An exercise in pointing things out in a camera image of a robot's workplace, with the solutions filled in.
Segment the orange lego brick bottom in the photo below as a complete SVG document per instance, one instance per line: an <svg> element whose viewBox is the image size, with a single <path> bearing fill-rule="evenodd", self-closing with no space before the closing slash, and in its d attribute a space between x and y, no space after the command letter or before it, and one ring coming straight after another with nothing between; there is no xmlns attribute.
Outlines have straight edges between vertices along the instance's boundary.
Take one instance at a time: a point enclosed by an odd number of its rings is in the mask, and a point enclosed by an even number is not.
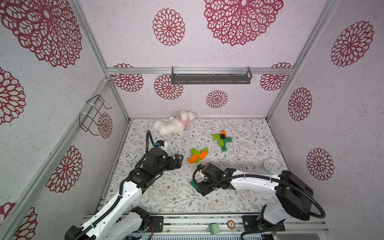
<svg viewBox="0 0 384 240"><path fill-rule="evenodd" d="M197 155L192 155L192 156L189 158L188 162L189 162L190 164L193 164L197 159L198 159L198 156L197 156Z"/></svg>

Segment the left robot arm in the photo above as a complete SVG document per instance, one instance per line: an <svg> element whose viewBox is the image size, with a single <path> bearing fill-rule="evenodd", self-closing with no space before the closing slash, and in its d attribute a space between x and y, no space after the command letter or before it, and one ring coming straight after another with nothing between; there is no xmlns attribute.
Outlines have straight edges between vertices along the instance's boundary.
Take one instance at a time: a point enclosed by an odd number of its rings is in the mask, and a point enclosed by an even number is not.
<svg viewBox="0 0 384 240"><path fill-rule="evenodd" d="M119 221L119 218L163 172L181 168L183 159L183 155L172 157L161 148L148 150L128 177L121 181L119 191L112 199L79 228L70 227L65 239L122 240L133 232L146 230L150 214L140 207L133 208L124 220Z"/></svg>

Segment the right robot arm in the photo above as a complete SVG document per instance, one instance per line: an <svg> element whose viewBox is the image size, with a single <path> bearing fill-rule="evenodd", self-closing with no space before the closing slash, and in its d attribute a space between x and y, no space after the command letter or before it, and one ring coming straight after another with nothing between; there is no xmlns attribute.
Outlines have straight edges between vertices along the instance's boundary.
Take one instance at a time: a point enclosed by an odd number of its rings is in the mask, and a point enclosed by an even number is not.
<svg viewBox="0 0 384 240"><path fill-rule="evenodd" d="M290 171L279 175L256 175L213 164L199 164L193 173L193 183L202 195L216 189L250 190L276 196L277 200L262 207L256 220L256 231L277 228L288 218L308 221L311 217L325 219L326 212L314 199L314 191Z"/></svg>

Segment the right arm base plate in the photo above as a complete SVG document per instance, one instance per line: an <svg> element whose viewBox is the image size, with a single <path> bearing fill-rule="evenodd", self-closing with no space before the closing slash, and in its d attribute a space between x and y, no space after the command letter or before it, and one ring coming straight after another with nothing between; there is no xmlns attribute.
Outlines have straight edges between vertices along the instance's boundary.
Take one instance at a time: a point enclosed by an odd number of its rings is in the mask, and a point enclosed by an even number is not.
<svg viewBox="0 0 384 240"><path fill-rule="evenodd" d="M247 215L242 216L242 221L244 225L244 229L246 232L255 232L255 231L263 231L270 229L270 231L285 231L285 226L283 223L280 225L271 224L265 220L259 220L258 215Z"/></svg>

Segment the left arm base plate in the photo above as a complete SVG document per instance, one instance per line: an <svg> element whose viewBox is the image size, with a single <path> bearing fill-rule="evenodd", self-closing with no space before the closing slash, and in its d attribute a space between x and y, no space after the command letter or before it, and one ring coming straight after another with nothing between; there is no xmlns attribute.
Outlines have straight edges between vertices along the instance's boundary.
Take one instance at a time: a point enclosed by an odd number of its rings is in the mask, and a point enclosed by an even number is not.
<svg viewBox="0 0 384 240"><path fill-rule="evenodd" d="M162 233L164 227L163 216L149 216L143 219L142 233Z"/></svg>

